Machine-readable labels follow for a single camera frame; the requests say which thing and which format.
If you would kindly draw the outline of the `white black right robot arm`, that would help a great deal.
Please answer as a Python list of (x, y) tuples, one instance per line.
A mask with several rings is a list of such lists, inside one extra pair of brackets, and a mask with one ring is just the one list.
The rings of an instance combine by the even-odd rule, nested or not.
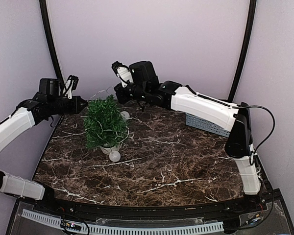
[(244, 193), (248, 195), (241, 200), (240, 208), (244, 212), (251, 212), (259, 205), (257, 194), (261, 190), (261, 176), (254, 162), (257, 149), (251, 133), (251, 106), (200, 94), (189, 85), (173, 81), (160, 83), (150, 61), (136, 62), (130, 66), (116, 61), (111, 67), (120, 79), (120, 83), (114, 87), (120, 104), (130, 100), (143, 101), (151, 106), (188, 113), (228, 131), (225, 152), (236, 162)]

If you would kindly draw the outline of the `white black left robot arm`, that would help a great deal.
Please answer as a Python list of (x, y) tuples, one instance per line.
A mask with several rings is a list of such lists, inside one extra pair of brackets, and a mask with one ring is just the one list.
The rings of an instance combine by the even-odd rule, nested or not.
[[(77, 76), (70, 75), (61, 88), (58, 79), (42, 78), (34, 97), (20, 102), (15, 111), (0, 122), (0, 152), (19, 135), (43, 120), (53, 118), (54, 115), (80, 113), (88, 102), (80, 96), (72, 95), (78, 81)], [(59, 202), (46, 194), (46, 188), (42, 184), (1, 170), (0, 193), (40, 200), (41, 207), (48, 213), (59, 210)]]

